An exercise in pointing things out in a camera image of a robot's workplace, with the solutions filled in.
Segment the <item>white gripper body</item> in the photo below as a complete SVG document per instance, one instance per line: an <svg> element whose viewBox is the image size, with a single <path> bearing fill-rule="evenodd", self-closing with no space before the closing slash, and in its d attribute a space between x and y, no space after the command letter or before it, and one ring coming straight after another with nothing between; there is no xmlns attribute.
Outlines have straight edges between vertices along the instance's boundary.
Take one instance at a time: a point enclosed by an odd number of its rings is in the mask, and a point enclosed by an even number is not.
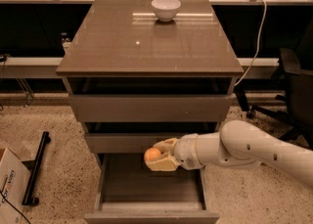
<svg viewBox="0 0 313 224"><path fill-rule="evenodd" d="M190 134L181 137L175 144L174 156L180 166L186 170L201 169L197 154L197 134Z"/></svg>

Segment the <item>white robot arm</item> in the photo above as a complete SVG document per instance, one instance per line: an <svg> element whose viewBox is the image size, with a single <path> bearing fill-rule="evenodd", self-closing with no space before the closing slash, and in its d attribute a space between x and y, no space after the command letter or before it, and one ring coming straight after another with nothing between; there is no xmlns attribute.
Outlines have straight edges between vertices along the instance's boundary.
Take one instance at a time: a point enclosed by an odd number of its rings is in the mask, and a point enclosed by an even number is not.
<svg viewBox="0 0 313 224"><path fill-rule="evenodd" d="M313 152L281 141L244 121L224 123L219 131L157 142L144 154L152 171L201 169L210 163L250 169L265 163L313 188Z"/></svg>

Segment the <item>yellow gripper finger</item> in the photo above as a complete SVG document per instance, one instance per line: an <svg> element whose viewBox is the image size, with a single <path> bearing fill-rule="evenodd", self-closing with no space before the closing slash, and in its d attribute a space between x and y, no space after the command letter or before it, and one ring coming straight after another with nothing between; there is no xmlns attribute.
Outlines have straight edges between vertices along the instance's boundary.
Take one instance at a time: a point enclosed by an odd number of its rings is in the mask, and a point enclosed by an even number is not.
<svg viewBox="0 0 313 224"><path fill-rule="evenodd" d="M178 141L177 138L166 139L166 140L155 143L154 148L157 148L162 153L168 152L172 154L177 141Z"/></svg>
<svg viewBox="0 0 313 224"><path fill-rule="evenodd" d="M169 153L164 153L156 160L147 161L147 167L151 171L175 171L179 162Z"/></svg>

